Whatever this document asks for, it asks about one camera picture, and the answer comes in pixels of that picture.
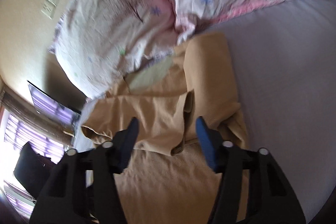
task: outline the bed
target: bed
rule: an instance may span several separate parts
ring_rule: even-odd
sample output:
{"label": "bed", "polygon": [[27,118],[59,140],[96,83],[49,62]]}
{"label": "bed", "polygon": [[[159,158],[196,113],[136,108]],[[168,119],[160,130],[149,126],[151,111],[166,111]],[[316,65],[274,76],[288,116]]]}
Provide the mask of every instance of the bed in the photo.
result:
{"label": "bed", "polygon": [[[336,182],[335,24],[336,0],[294,0],[205,31],[228,39],[251,149],[270,149],[311,223]],[[78,130],[74,146],[92,142]]]}

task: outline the window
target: window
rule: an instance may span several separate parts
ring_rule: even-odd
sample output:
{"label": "window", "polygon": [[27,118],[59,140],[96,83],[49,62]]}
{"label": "window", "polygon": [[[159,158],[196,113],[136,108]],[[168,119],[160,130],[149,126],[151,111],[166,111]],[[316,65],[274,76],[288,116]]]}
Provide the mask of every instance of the window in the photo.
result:
{"label": "window", "polygon": [[5,110],[0,124],[0,177],[8,200],[22,215],[29,217],[33,210],[32,196],[13,175],[22,147],[29,141],[36,153],[58,163],[64,154],[63,145],[35,132]]}

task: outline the curtain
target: curtain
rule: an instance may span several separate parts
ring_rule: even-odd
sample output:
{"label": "curtain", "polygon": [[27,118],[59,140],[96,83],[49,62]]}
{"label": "curtain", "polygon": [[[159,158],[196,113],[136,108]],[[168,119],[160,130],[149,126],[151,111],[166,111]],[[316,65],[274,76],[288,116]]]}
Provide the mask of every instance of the curtain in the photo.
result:
{"label": "curtain", "polygon": [[0,103],[6,108],[15,118],[23,122],[35,132],[47,137],[50,141],[71,146],[70,135],[65,134],[65,128],[60,124],[48,120],[43,115],[37,113],[33,106],[27,106],[27,103],[18,95],[5,87],[0,95]]}

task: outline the white screw head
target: white screw head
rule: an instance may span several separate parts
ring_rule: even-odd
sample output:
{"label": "white screw head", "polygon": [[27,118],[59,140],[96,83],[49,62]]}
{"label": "white screw head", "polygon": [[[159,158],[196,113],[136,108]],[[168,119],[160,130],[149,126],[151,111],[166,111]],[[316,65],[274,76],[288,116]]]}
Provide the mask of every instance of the white screw head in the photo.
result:
{"label": "white screw head", "polygon": [[268,155],[269,152],[266,148],[260,148],[259,153],[262,154],[262,155]]}
{"label": "white screw head", "polygon": [[225,141],[225,142],[223,142],[223,146],[227,147],[227,148],[233,147],[233,142]]}
{"label": "white screw head", "polygon": [[73,155],[76,155],[76,154],[77,154],[77,150],[74,149],[74,148],[71,148],[67,151],[68,156],[73,156]]}
{"label": "white screw head", "polygon": [[104,148],[110,148],[110,147],[113,146],[113,142],[111,142],[111,141],[107,141],[107,142],[103,143],[102,146],[103,146]]}

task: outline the beige towel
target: beige towel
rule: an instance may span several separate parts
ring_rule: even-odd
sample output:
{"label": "beige towel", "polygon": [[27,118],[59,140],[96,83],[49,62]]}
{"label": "beige towel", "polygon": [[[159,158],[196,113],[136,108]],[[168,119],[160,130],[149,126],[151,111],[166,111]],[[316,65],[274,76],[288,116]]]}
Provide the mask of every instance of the beige towel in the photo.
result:
{"label": "beige towel", "polygon": [[226,140],[247,147],[230,53],[221,33],[199,35],[176,47],[167,75],[146,89],[130,92],[120,80],[97,102],[82,130],[100,144],[137,117],[135,148],[171,155],[180,152],[185,142],[197,140],[199,116]]}
{"label": "beige towel", "polygon": [[[221,174],[207,165],[198,143],[174,157],[136,149],[128,168],[115,175],[129,224],[206,224]],[[243,176],[238,220],[245,218],[248,178]]]}

